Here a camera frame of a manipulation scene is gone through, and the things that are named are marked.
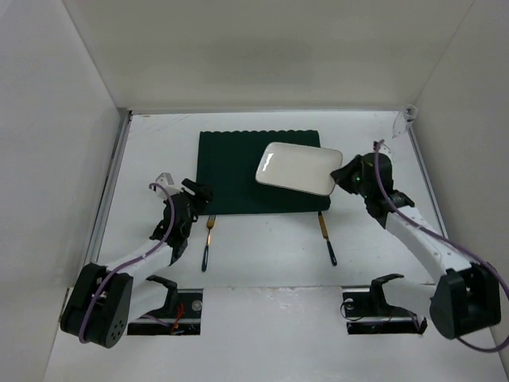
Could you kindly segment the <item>gold knife with dark handle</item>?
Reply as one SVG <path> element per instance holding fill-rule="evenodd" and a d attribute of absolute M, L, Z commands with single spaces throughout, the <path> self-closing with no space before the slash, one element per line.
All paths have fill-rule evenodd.
<path fill-rule="evenodd" d="M 326 242 L 326 245 L 327 245 L 329 258 L 331 260 L 332 265 L 334 267 L 336 267 L 338 262 L 337 262 L 336 255 L 335 255 L 335 252 L 334 252 L 333 247 L 332 247 L 332 243 L 331 243 L 331 241 L 329 239 L 328 230 L 327 230 L 327 227 L 326 227 L 326 223 L 325 223 L 322 211 L 319 211 L 317 213 L 317 216 L 318 216 L 318 221 L 319 221 L 319 225 L 320 225 L 320 229 L 321 229 L 321 235 L 324 238 L 324 240 Z"/>

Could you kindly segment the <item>clear wine glass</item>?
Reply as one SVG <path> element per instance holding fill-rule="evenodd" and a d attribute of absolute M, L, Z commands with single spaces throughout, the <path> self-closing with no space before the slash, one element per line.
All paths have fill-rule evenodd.
<path fill-rule="evenodd" d="M 392 138 L 405 134 L 413 126 L 418 116 L 418 109 L 413 104 L 407 104 L 396 115 L 392 127 Z"/>

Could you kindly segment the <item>gold fork with dark handle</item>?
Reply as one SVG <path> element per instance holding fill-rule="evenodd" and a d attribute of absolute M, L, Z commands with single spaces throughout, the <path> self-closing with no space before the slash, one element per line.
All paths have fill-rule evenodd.
<path fill-rule="evenodd" d="M 202 272 L 205 272 L 208 268 L 209 248 L 210 248 L 210 243 L 211 243 L 212 229 L 215 226 L 215 222 L 216 222 L 216 215 L 210 215 L 206 222 L 206 228 L 208 230 L 208 234 L 207 234 L 207 239 L 206 239 L 206 243 L 204 246 L 204 254 L 203 254 L 202 263 L 201 263 L 201 271 Z"/>

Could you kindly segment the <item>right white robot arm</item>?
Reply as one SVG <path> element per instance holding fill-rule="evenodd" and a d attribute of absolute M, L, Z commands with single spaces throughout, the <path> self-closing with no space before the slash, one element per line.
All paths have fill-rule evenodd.
<path fill-rule="evenodd" d="M 378 152 L 355 156 L 331 173 L 344 191 L 360 195 L 367 213 L 421 263 L 434 284 L 412 283 L 400 274 L 373 279 L 371 305 L 377 314 L 395 309 L 425 316 L 448 339 L 501 321 L 499 277 L 489 264 L 439 235 L 415 203 L 394 187 L 390 158 Z"/>

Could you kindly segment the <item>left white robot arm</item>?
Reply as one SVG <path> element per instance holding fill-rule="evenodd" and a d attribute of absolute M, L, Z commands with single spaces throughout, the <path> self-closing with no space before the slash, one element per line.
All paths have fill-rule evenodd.
<path fill-rule="evenodd" d="M 150 184 L 165 205 L 148 241 L 109 264 L 82 268 L 60 317 L 60 330 L 83 344 L 106 349 L 124 333 L 155 333 L 162 325 L 168 335 L 195 333 L 201 297 L 179 295 L 177 283 L 157 275 L 172 266 L 188 246 L 192 225 L 213 200 L 210 185 L 184 179 L 181 189 L 158 178 Z"/>

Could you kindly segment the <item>white rectangular plate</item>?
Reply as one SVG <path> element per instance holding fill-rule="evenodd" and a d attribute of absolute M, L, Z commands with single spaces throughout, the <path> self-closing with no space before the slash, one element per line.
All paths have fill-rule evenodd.
<path fill-rule="evenodd" d="M 335 189 L 331 173 L 342 162 L 343 154 L 338 150 L 271 142 L 259 161 L 255 180 L 262 185 L 327 197 Z"/>

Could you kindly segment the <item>dark green cloth placemat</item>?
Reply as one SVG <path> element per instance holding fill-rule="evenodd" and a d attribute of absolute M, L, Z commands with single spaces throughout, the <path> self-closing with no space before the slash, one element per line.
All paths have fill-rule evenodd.
<path fill-rule="evenodd" d="M 213 200 L 206 215 L 252 215 L 318 212 L 329 197 L 259 184 L 256 170 L 271 142 L 319 147 L 317 131 L 202 131 L 196 182 L 210 185 Z"/>

